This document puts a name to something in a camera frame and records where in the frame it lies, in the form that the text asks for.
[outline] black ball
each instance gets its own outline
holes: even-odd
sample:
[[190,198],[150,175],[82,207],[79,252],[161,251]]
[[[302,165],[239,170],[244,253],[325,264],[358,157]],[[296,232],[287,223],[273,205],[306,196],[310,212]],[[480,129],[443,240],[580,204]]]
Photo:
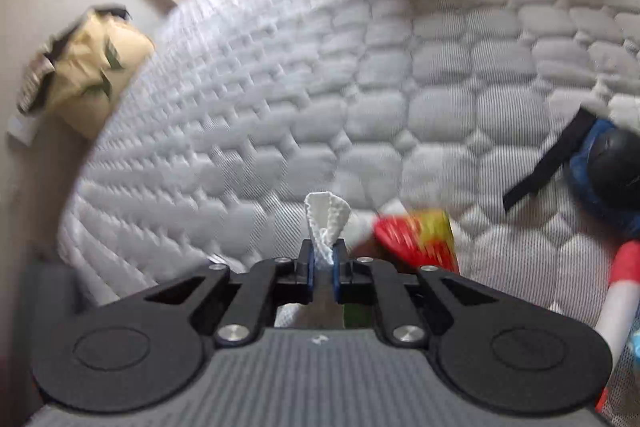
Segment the black ball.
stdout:
[[587,175],[610,207],[640,210],[640,136],[617,128],[599,135],[589,151]]

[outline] white quilted mattress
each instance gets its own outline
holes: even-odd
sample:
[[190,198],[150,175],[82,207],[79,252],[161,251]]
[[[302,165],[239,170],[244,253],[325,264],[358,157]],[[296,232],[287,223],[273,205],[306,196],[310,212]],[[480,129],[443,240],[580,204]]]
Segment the white quilted mattress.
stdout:
[[[463,275],[594,325],[619,238],[561,175],[508,215],[501,197],[581,103],[640,126],[639,50],[640,0],[188,0],[81,171],[61,254],[106,303],[206,257],[295,257],[308,192],[372,220],[399,198],[450,213]],[[618,423],[640,419],[629,363]]]

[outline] beige bag with green leaf print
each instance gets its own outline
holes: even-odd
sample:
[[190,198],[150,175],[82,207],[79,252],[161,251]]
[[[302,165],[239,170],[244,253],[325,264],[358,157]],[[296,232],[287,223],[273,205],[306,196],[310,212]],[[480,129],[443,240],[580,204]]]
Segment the beige bag with green leaf print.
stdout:
[[152,41],[125,20],[90,10],[55,63],[45,111],[59,115],[87,138],[95,138],[120,93],[153,50]]

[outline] beige bag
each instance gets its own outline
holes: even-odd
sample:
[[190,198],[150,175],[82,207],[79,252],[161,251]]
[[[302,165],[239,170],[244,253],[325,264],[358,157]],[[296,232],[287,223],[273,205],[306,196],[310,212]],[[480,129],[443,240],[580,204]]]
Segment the beige bag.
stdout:
[[[35,84],[40,92],[34,94],[34,79],[38,79],[38,75],[30,70],[31,90],[26,93],[23,88],[18,107],[25,113],[33,112],[34,107],[44,108],[47,113],[59,115],[82,135],[94,139],[140,64],[153,52],[154,45],[123,18],[110,12],[97,14],[94,10],[89,10],[84,21],[63,39],[53,42],[53,51],[41,54],[40,62],[32,62],[32,68],[34,64],[39,65],[39,72],[53,70],[52,76],[41,77]],[[56,45],[57,58],[49,60],[55,54]],[[47,63],[47,68],[42,67],[42,61]]]

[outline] silver screw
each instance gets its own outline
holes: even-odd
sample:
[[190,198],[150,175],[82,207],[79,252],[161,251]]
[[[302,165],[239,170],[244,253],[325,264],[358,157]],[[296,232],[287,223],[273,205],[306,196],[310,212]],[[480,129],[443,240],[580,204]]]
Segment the silver screw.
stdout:
[[424,338],[424,330],[418,326],[400,326],[394,330],[394,338],[400,342],[417,342]]
[[227,342],[240,342],[249,336],[249,330],[240,324],[229,324],[218,330],[218,336]]

